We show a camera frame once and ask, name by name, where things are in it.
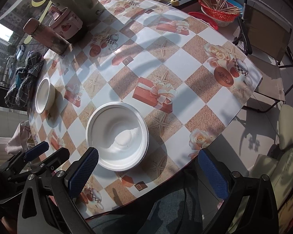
red basket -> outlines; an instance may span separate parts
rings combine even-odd
[[[215,18],[217,20],[220,21],[224,21],[224,22],[232,22],[239,14],[227,14],[224,12],[219,12],[213,9],[210,9],[209,7],[207,7],[202,0],[199,0],[199,3],[201,4],[201,6],[204,7],[204,11],[206,14],[210,15],[212,18]],[[217,4],[217,0],[211,0],[212,5],[216,5]],[[226,4],[224,5],[224,8],[226,8],[226,5],[228,7],[232,7],[234,5],[232,5],[229,2],[226,2]]]

bamboo skewer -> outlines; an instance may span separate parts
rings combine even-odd
[[[227,0],[217,0],[216,3],[212,3],[211,0],[202,0],[202,2],[210,9],[223,12],[226,14],[240,14],[242,9],[237,6],[228,7]]]

white bowl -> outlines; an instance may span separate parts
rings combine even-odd
[[[35,100],[37,113],[41,114],[44,110],[49,110],[53,105],[54,99],[55,88],[50,83],[50,79],[46,77],[42,79],[37,89]]]
[[[133,106],[110,102],[91,115],[86,128],[88,147],[99,152],[99,165],[122,172],[145,156],[149,132],[143,116]]]

blue gripper pad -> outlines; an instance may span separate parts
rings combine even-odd
[[[227,180],[222,176],[216,165],[204,150],[199,151],[197,158],[200,167],[202,168],[205,176],[208,178],[208,181],[217,197],[226,199],[229,196]]]
[[[24,161],[30,162],[45,153],[49,149],[49,144],[45,141],[37,144],[34,148],[25,152]]]
[[[98,164],[98,161],[98,150],[92,147],[88,148],[88,150],[78,160],[79,167],[67,183],[68,195],[71,198],[76,198],[80,195],[91,173]]]

plaid cloth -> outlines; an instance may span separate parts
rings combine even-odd
[[[29,93],[34,85],[38,73],[44,63],[42,54],[38,51],[30,51],[26,57],[26,66],[16,69],[16,79],[8,90],[4,100],[8,107],[15,104],[20,107],[27,106]]]

